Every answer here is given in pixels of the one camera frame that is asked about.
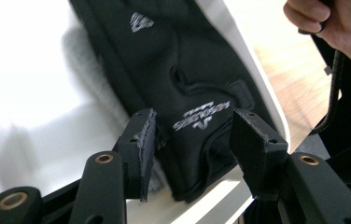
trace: white logo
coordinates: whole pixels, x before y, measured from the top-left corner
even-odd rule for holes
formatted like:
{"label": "white logo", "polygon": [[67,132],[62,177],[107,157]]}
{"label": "white logo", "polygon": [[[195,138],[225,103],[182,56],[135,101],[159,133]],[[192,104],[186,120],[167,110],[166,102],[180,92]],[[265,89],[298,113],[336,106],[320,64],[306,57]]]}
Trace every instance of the white logo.
{"label": "white logo", "polygon": [[213,104],[214,102],[210,102],[208,104],[191,109],[190,111],[184,114],[184,119],[173,125],[173,128],[175,129],[175,131],[179,131],[180,129],[185,128],[191,123],[193,123],[192,128],[200,128],[204,130],[207,128],[208,122],[213,118],[212,115],[228,108],[231,105],[229,101],[219,105]]}
{"label": "white logo", "polygon": [[153,23],[154,22],[150,18],[148,18],[144,15],[141,15],[138,12],[135,12],[132,15],[132,19],[130,20],[130,26],[132,27],[133,33],[137,32],[143,28],[151,27],[153,25]]}

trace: black fabric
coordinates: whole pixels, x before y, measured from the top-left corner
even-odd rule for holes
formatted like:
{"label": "black fabric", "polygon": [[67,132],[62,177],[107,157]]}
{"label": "black fabric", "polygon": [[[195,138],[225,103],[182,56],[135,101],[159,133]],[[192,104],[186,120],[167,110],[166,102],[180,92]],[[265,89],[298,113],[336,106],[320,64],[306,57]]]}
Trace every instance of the black fabric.
{"label": "black fabric", "polygon": [[193,201],[235,165],[234,107],[274,127],[243,63],[194,1],[71,3],[128,113],[157,111],[156,156],[176,200]]}

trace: black cable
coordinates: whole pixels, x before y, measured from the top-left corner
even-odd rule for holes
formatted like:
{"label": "black cable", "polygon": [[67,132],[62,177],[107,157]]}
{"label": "black cable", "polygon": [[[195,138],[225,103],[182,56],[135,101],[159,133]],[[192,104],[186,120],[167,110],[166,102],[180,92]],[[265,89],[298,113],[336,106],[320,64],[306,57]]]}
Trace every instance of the black cable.
{"label": "black cable", "polygon": [[324,131],[335,118],[336,108],[338,106],[339,90],[341,88],[341,79],[344,71],[344,58],[345,55],[339,50],[335,50],[332,65],[332,79],[330,83],[330,103],[327,115],[324,120],[319,123],[309,135],[314,135]]}

